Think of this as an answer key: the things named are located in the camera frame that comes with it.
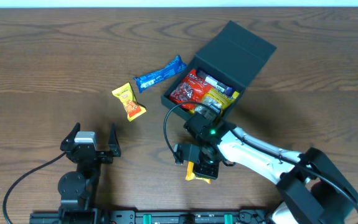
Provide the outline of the purple Dairy Milk chocolate bar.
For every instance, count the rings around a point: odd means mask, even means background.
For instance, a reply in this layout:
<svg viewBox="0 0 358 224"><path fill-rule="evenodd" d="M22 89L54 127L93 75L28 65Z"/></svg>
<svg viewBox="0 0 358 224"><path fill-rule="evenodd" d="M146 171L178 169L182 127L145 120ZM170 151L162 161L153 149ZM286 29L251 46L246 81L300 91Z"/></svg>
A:
<svg viewBox="0 0 358 224"><path fill-rule="evenodd" d="M231 86L227 86L226 84L216 80L214 77L203 71L202 69L198 69L196 71L196 75L205 80L208 84L212 85L219 92L226 94L227 96L232 96L234 93L234 89Z"/></svg>

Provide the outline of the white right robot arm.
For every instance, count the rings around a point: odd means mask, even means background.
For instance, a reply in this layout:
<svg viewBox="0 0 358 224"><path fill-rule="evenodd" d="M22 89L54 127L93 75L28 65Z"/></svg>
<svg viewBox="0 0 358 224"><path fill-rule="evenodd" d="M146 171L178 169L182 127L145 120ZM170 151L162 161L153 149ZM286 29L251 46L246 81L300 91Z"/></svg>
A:
<svg viewBox="0 0 358 224"><path fill-rule="evenodd" d="M283 201L268 215L272 223L344 223L358 211L358 193L325 153L282 149L247 134L223 119L196 113L184 129L197 141L196 177L216 179L221 162L243 165L275 184Z"/></svg>

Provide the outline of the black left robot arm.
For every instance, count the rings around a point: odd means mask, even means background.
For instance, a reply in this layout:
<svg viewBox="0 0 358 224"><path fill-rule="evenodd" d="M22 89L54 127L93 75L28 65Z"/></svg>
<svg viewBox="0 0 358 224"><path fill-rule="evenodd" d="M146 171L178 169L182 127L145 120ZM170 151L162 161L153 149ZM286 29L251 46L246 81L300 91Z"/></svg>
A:
<svg viewBox="0 0 358 224"><path fill-rule="evenodd" d="M81 131L77 123L61 142L60 150L74 164L75 171L64 174L58 183L61 195L59 223L111 223L110 212L94 206L95 196L103 164L112 164L114 157L121 156L112 124L108 138L108 150L97 149L93 131Z"/></svg>

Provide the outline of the small yellow packet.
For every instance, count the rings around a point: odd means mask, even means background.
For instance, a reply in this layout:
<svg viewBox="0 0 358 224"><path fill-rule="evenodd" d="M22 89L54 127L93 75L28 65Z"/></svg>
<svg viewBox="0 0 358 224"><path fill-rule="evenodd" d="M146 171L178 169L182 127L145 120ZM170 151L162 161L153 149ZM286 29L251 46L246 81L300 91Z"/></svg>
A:
<svg viewBox="0 0 358 224"><path fill-rule="evenodd" d="M203 177L198 177L194 173L194 163L188 162L187 164L187 170L186 170L186 180L203 180L204 182L207 182L208 184L211 184L211 179L206 179Z"/></svg>

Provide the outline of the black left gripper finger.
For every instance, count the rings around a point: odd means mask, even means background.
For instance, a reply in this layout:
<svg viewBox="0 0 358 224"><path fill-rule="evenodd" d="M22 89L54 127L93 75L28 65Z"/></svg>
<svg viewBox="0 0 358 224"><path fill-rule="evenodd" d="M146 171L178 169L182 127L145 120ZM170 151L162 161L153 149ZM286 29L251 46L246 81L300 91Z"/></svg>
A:
<svg viewBox="0 0 358 224"><path fill-rule="evenodd" d="M71 132L61 142L61 146L69 146L74 142L76 134L80 131L80 123L76 123Z"/></svg>
<svg viewBox="0 0 358 224"><path fill-rule="evenodd" d="M112 152L113 156L120 156L121 155L121 149L118 142L118 139L116 137L116 126L114 123L111 124L110 128L110 134L108 138L108 147L110 151Z"/></svg>

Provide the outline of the yellow candy bag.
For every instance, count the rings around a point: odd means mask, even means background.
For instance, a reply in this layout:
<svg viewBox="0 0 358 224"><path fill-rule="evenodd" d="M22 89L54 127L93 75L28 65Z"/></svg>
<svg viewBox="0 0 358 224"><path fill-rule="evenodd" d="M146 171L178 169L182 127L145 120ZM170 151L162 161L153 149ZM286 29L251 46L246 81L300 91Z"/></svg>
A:
<svg viewBox="0 0 358 224"><path fill-rule="evenodd" d="M235 91L232 96L227 96L215 88L210 89L201 99L201 103L214 109L216 112L223 112L237 99L239 92Z"/></svg>

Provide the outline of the small blue box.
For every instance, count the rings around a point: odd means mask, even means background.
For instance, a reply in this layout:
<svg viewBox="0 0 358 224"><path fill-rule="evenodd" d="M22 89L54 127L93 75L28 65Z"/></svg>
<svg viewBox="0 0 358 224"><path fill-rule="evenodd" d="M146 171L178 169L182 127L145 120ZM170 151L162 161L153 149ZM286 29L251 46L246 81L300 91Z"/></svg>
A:
<svg viewBox="0 0 358 224"><path fill-rule="evenodd" d="M221 108L217 105L208 105L207 107L202 107L201 114L205 119L213 121L221 113Z"/></svg>

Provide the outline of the red Hacks candy bag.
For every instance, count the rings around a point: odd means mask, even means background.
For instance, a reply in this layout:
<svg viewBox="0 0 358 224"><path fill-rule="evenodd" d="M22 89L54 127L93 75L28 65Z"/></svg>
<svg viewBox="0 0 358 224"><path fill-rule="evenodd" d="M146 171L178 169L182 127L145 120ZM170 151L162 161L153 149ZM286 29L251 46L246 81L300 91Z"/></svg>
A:
<svg viewBox="0 0 358 224"><path fill-rule="evenodd" d="M200 103L204 95L212 89L212 85L197 76L197 70L192 69L169 95L175 104L185 101Z"/></svg>

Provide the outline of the yellow orange snack packet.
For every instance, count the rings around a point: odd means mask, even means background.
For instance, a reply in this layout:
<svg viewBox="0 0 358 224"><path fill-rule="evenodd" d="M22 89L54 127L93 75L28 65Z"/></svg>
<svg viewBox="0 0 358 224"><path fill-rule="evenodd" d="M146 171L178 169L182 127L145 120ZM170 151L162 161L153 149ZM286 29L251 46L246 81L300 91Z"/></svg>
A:
<svg viewBox="0 0 358 224"><path fill-rule="evenodd" d="M130 83L125 83L111 93L123 104L128 121L132 121L146 112L146 108L137 102Z"/></svg>

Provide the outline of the blue Oreo cookie pack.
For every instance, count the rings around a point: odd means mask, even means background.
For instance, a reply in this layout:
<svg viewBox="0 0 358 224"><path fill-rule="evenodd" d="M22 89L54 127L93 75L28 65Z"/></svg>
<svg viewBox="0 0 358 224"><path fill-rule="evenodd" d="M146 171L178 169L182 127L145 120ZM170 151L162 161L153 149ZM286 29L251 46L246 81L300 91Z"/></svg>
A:
<svg viewBox="0 0 358 224"><path fill-rule="evenodd" d="M145 89L181 73L186 67L187 65L182 61L181 56L177 55L164 68L140 77L134 77L134 80L139 92L142 93Z"/></svg>

